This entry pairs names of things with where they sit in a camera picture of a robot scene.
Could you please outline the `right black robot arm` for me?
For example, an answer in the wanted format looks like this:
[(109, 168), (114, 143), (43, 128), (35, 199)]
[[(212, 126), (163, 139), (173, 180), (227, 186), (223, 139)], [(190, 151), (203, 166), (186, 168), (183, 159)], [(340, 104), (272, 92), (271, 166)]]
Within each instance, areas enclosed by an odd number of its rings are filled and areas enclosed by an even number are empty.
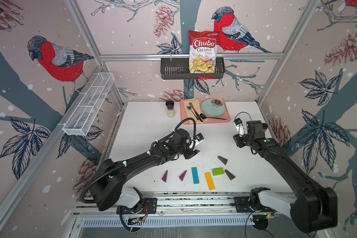
[(266, 187), (252, 189), (249, 204), (255, 211), (264, 207), (279, 211), (292, 219), (303, 233), (317, 232), (338, 224), (338, 198), (330, 187), (322, 187), (298, 167), (281, 149), (278, 142), (266, 138), (261, 121), (248, 121), (243, 127), (241, 119), (234, 120), (238, 134), (233, 139), (239, 148), (249, 147), (259, 154), (282, 176), (295, 194), (295, 198), (280, 195)]

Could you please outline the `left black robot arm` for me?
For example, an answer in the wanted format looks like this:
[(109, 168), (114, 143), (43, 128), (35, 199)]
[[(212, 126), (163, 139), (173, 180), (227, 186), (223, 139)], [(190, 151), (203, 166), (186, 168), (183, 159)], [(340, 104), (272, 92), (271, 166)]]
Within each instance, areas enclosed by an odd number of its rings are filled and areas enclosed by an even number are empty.
[(177, 125), (169, 135), (152, 142), (150, 149), (142, 154), (123, 161), (103, 161), (81, 192), (80, 202), (95, 203), (99, 211), (116, 205), (139, 213), (145, 207), (143, 195), (136, 187), (124, 188), (124, 184), (145, 170), (175, 161), (181, 155), (185, 159), (194, 157), (199, 153), (195, 146), (203, 139), (202, 134), (189, 134)]

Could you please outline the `purple triangle block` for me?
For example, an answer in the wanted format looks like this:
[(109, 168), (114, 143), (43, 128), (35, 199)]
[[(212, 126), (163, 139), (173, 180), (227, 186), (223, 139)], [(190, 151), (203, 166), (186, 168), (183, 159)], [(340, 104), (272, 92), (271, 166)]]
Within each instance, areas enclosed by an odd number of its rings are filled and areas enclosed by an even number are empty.
[(187, 173), (187, 170), (185, 170), (180, 176), (179, 176), (179, 179), (180, 181), (183, 181), (185, 176), (186, 176), (186, 173)]
[(163, 182), (167, 182), (167, 177), (168, 177), (168, 170), (165, 171), (163, 177), (162, 177), (162, 181)]

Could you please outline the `green rectangular block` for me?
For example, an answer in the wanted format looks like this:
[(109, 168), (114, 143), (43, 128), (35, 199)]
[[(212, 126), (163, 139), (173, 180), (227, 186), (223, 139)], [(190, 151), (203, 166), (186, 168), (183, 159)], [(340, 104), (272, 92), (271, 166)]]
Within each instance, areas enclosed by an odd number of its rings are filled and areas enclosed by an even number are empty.
[(212, 170), (213, 176), (223, 175), (225, 173), (223, 168), (215, 168)]

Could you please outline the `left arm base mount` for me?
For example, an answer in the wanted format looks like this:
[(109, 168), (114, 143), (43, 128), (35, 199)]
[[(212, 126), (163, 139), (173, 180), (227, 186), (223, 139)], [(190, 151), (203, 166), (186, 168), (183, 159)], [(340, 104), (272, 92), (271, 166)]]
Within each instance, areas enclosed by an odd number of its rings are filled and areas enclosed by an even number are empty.
[(119, 215), (120, 212), (123, 215), (140, 215), (140, 214), (155, 214), (157, 209), (157, 198), (147, 197), (139, 201), (134, 207), (128, 208), (126, 206), (121, 206), (117, 208), (116, 213)]

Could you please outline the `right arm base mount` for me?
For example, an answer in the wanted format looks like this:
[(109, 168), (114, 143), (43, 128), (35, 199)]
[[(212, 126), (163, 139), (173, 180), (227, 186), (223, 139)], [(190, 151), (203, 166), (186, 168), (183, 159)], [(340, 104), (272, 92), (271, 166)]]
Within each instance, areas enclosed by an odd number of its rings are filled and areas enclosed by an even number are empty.
[(237, 213), (251, 213), (255, 210), (251, 207), (249, 196), (234, 197), (234, 206)]

